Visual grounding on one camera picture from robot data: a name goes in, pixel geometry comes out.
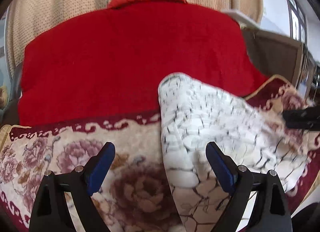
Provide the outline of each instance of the gray chair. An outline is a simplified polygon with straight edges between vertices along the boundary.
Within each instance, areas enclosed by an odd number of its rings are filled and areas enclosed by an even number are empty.
[[[3,110],[3,116],[0,124],[0,128],[3,125],[17,125],[19,124],[18,115],[18,102],[22,96],[21,91],[21,75],[22,75],[22,62],[14,70],[14,74],[11,82],[11,91],[7,106]]]

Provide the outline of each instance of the metal screw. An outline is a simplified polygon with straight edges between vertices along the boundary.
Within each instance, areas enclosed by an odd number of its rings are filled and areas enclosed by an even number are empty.
[[[49,169],[47,169],[47,170],[44,172],[44,175],[45,175],[45,176],[49,176],[51,173],[52,173],[52,171],[49,170]]]
[[[76,171],[76,172],[81,172],[81,171],[83,171],[83,166],[79,165],[79,166],[75,167],[75,171]]]
[[[270,173],[271,176],[276,176],[277,175],[276,171],[274,171],[273,169],[271,169],[269,171],[269,173]]]
[[[239,171],[245,172],[247,170],[247,167],[244,165],[239,165],[238,169],[239,169]]]

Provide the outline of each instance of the window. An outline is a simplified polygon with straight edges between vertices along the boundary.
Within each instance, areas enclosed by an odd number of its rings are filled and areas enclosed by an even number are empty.
[[[293,39],[307,43],[307,24],[304,15],[297,0],[287,0],[290,19],[290,36]]]

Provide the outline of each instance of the pink peony pattern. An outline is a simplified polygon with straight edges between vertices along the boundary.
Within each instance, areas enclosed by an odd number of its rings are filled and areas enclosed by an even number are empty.
[[[303,130],[284,128],[284,133],[288,135],[290,142],[301,145],[303,142]]]
[[[10,149],[10,146],[6,146],[2,149],[2,152],[1,152],[1,157],[0,157],[0,160],[1,161],[4,161],[4,158],[7,156],[11,156],[13,154],[13,150]]]
[[[69,143],[58,156],[58,167],[61,173],[71,172],[78,165],[84,166],[87,161],[98,154],[103,147],[97,140],[79,140]]]
[[[283,110],[302,109],[305,106],[305,101],[298,95],[297,92],[286,90],[281,97]]]
[[[167,231],[180,223],[163,165],[132,164],[111,186],[120,224]]]
[[[47,138],[37,138],[31,147],[24,151],[24,167],[32,169],[39,165],[48,150]]]
[[[32,211],[33,203],[35,202],[42,177],[43,175],[41,174],[34,174],[28,181],[27,188],[23,195],[23,204],[30,213]]]
[[[17,173],[17,160],[10,156],[0,168],[0,181],[8,183],[13,180],[14,175]]]
[[[116,204],[113,201],[105,198],[102,201],[98,201],[92,198],[92,202],[107,226],[112,226],[116,223],[114,215]]]

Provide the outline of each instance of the gold trim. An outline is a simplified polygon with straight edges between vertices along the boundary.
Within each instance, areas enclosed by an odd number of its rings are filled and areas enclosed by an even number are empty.
[[[8,138],[8,134],[10,133],[11,129],[12,129],[11,125],[4,125],[0,129],[0,152],[3,148],[5,141]]]
[[[314,190],[319,186],[319,184],[320,184],[320,171],[318,172],[317,177],[315,178],[312,186],[310,187],[308,193],[305,195],[305,197],[303,198],[303,200],[301,201],[301,203],[304,202],[304,201],[308,198],[308,196],[311,195],[312,192],[314,192]]]
[[[267,84],[269,84],[270,82],[272,82],[276,78],[286,82],[287,84],[291,84],[290,81],[288,81],[283,76],[281,76],[281,75],[273,75],[266,82],[264,82],[256,91],[254,91],[252,94],[249,94],[244,99],[247,101],[247,100],[253,98],[254,96],[256,96],[261,91],[262,88],[264,88]]]
[[[18,127],[18,128],[24,128],[24,129],[32,128],[31,126],[22,126],[22,125],[12,125],[12,127]]]

